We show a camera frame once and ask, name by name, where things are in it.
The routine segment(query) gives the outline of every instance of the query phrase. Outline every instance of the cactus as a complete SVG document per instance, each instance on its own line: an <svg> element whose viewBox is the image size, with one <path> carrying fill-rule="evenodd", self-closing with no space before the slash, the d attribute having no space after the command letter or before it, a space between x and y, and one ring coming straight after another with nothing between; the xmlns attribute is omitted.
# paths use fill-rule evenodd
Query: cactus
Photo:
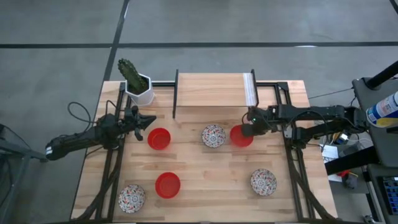
<svg viewBox="0 0 398 224"><path fill-rule="evenodd" d="M148 81L140 76L134 65L127 59L120 59L118 68L123 77L127 80L128 90L136 95L148 89Z"/></svg>

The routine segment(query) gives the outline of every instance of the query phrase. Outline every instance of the wooden table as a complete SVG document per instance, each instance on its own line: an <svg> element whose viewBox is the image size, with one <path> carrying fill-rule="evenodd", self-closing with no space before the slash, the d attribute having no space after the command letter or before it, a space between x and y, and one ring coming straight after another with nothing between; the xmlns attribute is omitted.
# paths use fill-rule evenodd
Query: wooden table
<svg viewBox="0 0 398 224"><path fill-rule="evenodd" d="M287 81L292 104L309 106L304 82ZM105 82L96 117L105 111L106 100L116 101L119 82ZM156 115L157 119L142 132L144 141L133 134L127 136L120 192L129 184L137 184L146 191L146 202L137 213L121 211L118 203L114 222L289 222L297 221L292 187L281 133L256 136L247 148L231 145L229 131L240 123L245 107L182 107L172 119L172 87L155 87L155 100L150 107L139 108L140 113ZM276 105L274 90L259 87L259 107ZM227 133L225 145L212 149L201 141L201 132L209 124L218 124ZM309 127L313 122L297 122ZM164 127L172 140L164 151L151 149L146 137L154 128ZM326 170L319 147L308 145L303 150L308 181L312 192L327 211L336 217ZM101 185L106 151L92 153L84 163L72 218L78 217L91 203ZM277 178L276 191L267 197L254 193L249 183L253 171L270 170ZM162 199L155 192L155 180L163 172L174 172L181 179L181 189L172 199ZM110 191L105 199L108 211ZM303 208L305 200L301 192Z"/></svg>

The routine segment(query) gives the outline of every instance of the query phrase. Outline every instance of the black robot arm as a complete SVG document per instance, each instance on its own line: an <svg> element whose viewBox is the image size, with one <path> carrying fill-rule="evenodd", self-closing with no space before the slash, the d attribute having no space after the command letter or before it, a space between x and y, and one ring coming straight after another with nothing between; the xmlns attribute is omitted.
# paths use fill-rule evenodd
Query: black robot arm
<svg viewBox="0 0 398 224"><path fill-rule="evenodd" d="M137 140L142 141L140 131L145 130L156 116L146 116L138 113L138 107L126 108L124 119L117 120L115 115L106 114L98 118L96 126L85 132L72 135L62 135L52 139L45 147L46 157L57 160L69 152L102 145L104 149L116 149L119 146L119 137L134 131Z"/></svg>
<svg viewBox="0 0 398 224"><path fill-rule="evenodd" d="M293 147L304 149L312 138L333 134L343 130L361 133L368 129L365 113L355 107L344 106L311 106L296 108L292 105L269 106L263 110L249 108L248 120L251 124L243 124L244 136L256 136L268 131L281 131L280 127L288 127L294 121L324 120L323 124L311 128L292 127L290 143Z"/></svg>

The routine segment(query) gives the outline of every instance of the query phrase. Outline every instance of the patterned ceramic bowl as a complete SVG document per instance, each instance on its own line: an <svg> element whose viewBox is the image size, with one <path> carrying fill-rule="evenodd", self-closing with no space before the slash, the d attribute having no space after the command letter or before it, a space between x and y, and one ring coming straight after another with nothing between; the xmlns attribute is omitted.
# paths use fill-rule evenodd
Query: patterned ceramic bowl
<svg viewBox="0 0 398 224"><path fill-rule="evenodd" d="M276 189L276 178L269 170L258 169L253 172L250 184L257 194L268 196Z"/></svg>
<svg viewBox="0 0 398 224"><path fill-rule="evenodd" d="M145 202L145 192L138 185L128 185L119 195L119 206L126 213L138 212Z"/></svg>
<svg viewBox="0 0 398 224"><path fill-rule="evenodd" d="M220 147L225 142L225 131L218 125L209 125L201 133L201 139L208 147Z"/></svg>

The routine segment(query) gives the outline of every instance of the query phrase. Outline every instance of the potted cactus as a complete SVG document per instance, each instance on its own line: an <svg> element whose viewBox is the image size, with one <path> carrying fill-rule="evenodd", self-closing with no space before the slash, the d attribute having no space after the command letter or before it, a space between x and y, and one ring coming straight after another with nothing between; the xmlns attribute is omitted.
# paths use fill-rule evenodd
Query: potted cactus
<svg viewBox="0 0 398 224"><path fill-rule="evenodd" d="M149 106L155 96L150 78L138 73L134 65L127 59L120 59L118 68L126 79L126 93L133 102L137 106Z"/></svg>

